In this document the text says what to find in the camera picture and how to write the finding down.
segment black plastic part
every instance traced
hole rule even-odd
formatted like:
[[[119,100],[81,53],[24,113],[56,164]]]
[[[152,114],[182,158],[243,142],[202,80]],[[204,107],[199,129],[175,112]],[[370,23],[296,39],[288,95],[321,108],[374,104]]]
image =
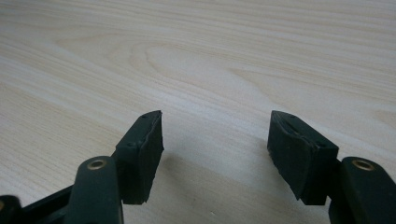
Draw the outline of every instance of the black plastic part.
[[[380,165],[344,158],[340,182],[356,223],[396,223],[396,184]]]
[[[95,157],[79,167],[64,224],[123,223],[116,164]]]
[[[32,203],[22,209],[19,223],[61,224],[64,221],[67,204],[73,186],[62,189],[50,196]]]
[[[325,204],[338,146],[301,119],[273,111],[267,148],[297,199],[304,204]]]
[[[162,153],[162,112],[140,116],[111,156],[117,164],[123,203],[142,204],[149,199]]]
[[[20,200],[12,195],[0,196],[0,223],[17,223],[15,218],[21,213]]]

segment wooden table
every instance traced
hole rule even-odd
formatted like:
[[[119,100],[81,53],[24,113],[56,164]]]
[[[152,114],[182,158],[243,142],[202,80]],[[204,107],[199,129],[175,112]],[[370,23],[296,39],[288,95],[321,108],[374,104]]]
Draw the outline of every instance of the wooden table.
[[[125,223],[329,223],[273,165],[270,114],[396,179],[396,4],[1,1],[0,194],[73,184],[157,109],[165,152]]]

